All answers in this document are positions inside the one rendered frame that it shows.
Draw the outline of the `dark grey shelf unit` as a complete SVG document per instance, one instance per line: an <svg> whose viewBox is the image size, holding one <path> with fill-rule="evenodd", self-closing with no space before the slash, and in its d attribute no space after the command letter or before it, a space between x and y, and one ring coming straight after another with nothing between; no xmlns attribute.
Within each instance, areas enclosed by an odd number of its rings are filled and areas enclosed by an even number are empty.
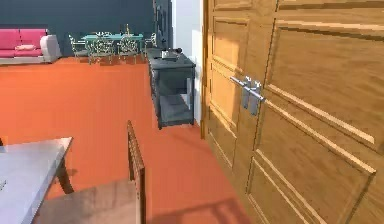
<svg viewBox="0 0 384 224"><path fill-rule="evenodd" d="M162 57L162 50L155 48L147 50L147 59L158 129L193 125L196 65L183 53L169 51Z"/></svg>

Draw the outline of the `grey box on shelf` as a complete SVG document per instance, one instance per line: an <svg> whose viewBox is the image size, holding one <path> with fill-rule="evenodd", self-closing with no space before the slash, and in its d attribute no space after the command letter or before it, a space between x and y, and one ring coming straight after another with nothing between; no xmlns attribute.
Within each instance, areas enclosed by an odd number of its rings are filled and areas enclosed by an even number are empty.
<svg viewBox="0 0 384 224"><path fill-rule="evenodd" d="M181 53L182 53L182 49L181 48L163 49L161 51L161 58L163 60L177 60Z"/></svg>

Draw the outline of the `ornate metal chair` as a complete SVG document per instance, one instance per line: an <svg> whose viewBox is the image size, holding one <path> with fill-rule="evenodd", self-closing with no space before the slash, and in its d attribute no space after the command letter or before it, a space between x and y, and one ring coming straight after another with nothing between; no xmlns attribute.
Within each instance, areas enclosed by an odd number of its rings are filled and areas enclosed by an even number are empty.
<svg viewBox="0 0 384 224"><path fill-rule="evenodd" d="M123 36L118 46L118 58L126 59L127 56L136 58L139 53L138 44L130 36Z"/></svg>
<svg viewBox="0 0 384 224"><path fill-rule="evenodd" d="M109 59L112 63L113 41L104 37L97 37L95 40L87 42L88 61L92 63L95 60L100 61L103 57Z"/></svg>
<svg viewBox="0 0 384 224"><path fill-rule="evenodd" d="M72 35L68 35L72 51L76 58L78 57L86 57L88 55L88 51L85 47L85 41L78 41Z"/></svg>
<svg viewBox="0 0 384 224"><path fill-rule="evenodd" d="M157 47L157 37L155 33L152 33L151 36L144 40L144 49L147 49L148 46Z"/></svg>

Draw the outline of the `teal dining table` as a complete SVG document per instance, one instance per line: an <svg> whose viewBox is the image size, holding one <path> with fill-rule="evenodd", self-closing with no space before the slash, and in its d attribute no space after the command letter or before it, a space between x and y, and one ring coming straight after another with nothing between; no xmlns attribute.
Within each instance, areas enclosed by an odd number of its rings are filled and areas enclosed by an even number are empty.
<svg viewBox="0 0 384 224"><path fill-rule="evenodd" d="M90 40L95 40L97 37L104 37L104 38L107 38L108 40L112 40L113 41L113 55L114 54L117 54L118 55L118 46L117 44L120 42L120 40L122 39L123 36L130 36L133 40L135 40L138 44L138 49L139 49L139 53L141 53L141 49L142 49L142 42L143 42L143 35L142 34L138 34L138 35L133 35L133 34L121 34L121 33L118 33L118 34L112 34L112 33L102 33L102 32L99 32L99 33L96 33L96 34L89 34L89 35L86 35L84 37L82 37L82 40L84 40L86 42L86 49L87 49L87 42L90 41Z"/></svg>

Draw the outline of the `wooden panelled room door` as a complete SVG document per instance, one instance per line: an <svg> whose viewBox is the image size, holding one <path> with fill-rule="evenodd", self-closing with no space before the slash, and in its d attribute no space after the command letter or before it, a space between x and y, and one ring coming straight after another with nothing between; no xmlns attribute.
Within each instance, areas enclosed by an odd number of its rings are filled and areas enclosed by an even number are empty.
<svg viewBox="0 0 384 224"><path fill-rule="evenodd" d="M248 224L384 224L384 0L203 0L203 72ZM256 116L232 76L261 83Z"/></svg>

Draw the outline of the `brown wooden chair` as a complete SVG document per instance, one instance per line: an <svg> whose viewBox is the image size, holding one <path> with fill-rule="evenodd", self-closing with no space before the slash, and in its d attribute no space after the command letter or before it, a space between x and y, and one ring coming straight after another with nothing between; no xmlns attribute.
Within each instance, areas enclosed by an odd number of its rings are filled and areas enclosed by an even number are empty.
<svg viewBox="0 0 384 224"><path fill-rule="evenodd" d="M146 167L127 121L129 177L45 201L33 224L147 224Z"/></svg>

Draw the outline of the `grey table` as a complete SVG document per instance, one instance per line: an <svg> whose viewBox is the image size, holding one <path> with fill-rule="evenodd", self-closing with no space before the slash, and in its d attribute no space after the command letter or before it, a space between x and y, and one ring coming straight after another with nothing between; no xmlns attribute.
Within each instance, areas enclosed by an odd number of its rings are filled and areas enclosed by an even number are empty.
<svg viewBox="0 0 384 224"><path fill-rule="evenodd" d="M74 192L65 166L72 137L0 146L0 224L32 224L55 178Z"/></svg>

